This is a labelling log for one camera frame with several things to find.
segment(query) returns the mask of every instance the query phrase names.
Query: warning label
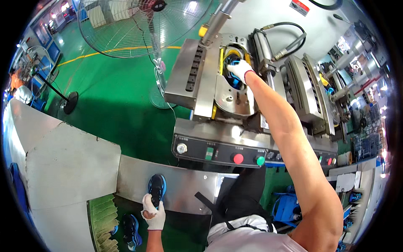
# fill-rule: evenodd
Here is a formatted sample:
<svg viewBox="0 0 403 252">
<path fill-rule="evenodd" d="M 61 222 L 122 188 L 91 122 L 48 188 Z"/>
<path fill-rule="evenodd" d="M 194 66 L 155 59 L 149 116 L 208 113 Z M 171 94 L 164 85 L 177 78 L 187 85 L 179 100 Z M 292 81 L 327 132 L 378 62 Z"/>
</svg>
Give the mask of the warning label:
<svg viewBox="0 0 403 252">
<path fill-rule="evenodd" d="M 292 0 L 290 7 L 301 13 L 304 17 L 306 17 L 309 12 L 309 8 L 298 0 Z"/>
</svg>

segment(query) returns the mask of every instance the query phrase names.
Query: white cable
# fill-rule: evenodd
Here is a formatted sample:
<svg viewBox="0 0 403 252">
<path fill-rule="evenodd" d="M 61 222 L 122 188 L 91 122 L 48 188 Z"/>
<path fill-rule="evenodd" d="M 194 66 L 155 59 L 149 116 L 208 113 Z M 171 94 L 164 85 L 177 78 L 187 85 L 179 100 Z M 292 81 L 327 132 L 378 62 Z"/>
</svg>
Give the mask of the white cable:
<svg viewBox="0 0 403 252">
<path fill-rule="evenodd" d="M 163 74 L 163 70 L 161 68 L 161 58 L 158 59 L 153 59 L 153 62 L 155 64 L 154 67 L 154 75 L 155 75 L 155 79 L 157 80 L 157 88 L 160 91 L 160 94 L 162 97 L 164 97 L 164 89 L 162 88 L 162 86 L 160 85 L 160 79 L 158 77 L 158 74 Z M 171 105 L 169 104 L 169 102 L 167 102 L 169 108 L 172 110 L 172 112 L 174 113 L 174 117 L 175 117 L 175 121 L 176 121 L 176 114 L 175 114 L 175 110 L 171 107 Z"/>
</svg>

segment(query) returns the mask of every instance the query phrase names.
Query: yellow floor line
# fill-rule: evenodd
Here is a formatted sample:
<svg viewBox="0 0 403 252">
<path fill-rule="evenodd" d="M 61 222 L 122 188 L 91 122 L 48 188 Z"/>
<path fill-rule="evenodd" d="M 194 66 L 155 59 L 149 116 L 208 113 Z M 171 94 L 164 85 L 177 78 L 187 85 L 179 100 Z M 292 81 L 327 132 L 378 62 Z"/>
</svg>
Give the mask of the yellow floor line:
<svg viewBox="0 0 403 252">
<path fill-rule="evenodd" d="M 111 50 L 103 51 L 103 53 L 114 52 L 114 51 L 122 51 L 122 50 L 145 49 L 145 48 L 146 48 L 145 46 L 125 47 L 125 48 L 117 48 L 117 49 L 111 49 Z M 169 49 L 180 49 L 181 47 L 180 46 L 168 46 L 167 48 L 169 48 Z M 59 67 L 59 66 L 65 65 L 67 63 L 73 62 L 75 60 L 78 60 L 79 58 L 86 58 L 86 57 L 94 56 L 94 55 L 97 55 L 97 54 L 101 54 L 101 53 L 95 52 L 95 53 L 91 53 L 91 54 L 87 54 L 87 55 L 82 55 L 82 56 L 79 56 L 79 57 L 74 58 L 72 60 L 68 60 L 66 62 L 60 63 L 57 66 Z"/>
</svg>

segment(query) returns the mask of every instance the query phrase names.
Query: shoe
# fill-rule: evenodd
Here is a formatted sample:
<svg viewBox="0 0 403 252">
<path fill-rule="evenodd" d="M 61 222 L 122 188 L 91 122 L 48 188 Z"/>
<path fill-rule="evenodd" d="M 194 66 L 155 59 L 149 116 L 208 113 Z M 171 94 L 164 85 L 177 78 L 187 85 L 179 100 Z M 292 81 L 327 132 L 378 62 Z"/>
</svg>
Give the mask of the shoe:
<svg viewBox="0 0 403 252">
<path fill-rule="evenodd" d="M 138 233 L 139 222 L 133 215 L 123 216 L 123 241 L 127 243 L 127 247 L 130 251 L 135 251 L 137 246 L 143 243 L 143 239 Z"/>
<path fill-rule="evenodd" d="M 111 235 L 116 234 L 116 232 L 118 231 L 118 229 L 119 229 L 119 226 L 118 226 L 118 225 L 114 226 L 113 229 L 110 231 L 110 234 L 111 234 Z"/>
<path fill-rule="evenodd" d="M 155 174 L 148 181 L 148 193 L 151 194 L 151 202 L 156 209 L 160 205 L 160 201 L 164 200 L 166 192 L 166 181 L 164 176 Z"/>
</svg>

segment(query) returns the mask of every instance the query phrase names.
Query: white work glove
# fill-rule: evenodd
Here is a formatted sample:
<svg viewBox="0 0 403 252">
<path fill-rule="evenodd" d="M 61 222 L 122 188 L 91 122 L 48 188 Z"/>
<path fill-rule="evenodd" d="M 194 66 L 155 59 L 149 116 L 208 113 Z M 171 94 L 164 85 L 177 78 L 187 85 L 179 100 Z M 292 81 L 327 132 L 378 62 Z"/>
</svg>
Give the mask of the white work glove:
<svg viewBox="0 0 403 252">
<path fill-rule="evenodd" d="M 227 70 L 233 72 L 235 76 L 237 76 L 245 85 L 246 85 L 245 82 L 246 73 L 250 71 L 255 72 L 253 71 L 252 67 L 248 64 L 248 62 L 244 60 L 240 60 L 239 64 L 235 66 L 227 65 Z"/>
<path fill-rule="evenodd" d="M 151 194 L 146 194 L 141 201 L 143 203 L 143 210 L 141 216 L 148 224 L 148 230 L 162 230 L 165 223 L 165 209 L 164 203 L 160 201 L 158 210 L 151 202 Z"/>
</svg>

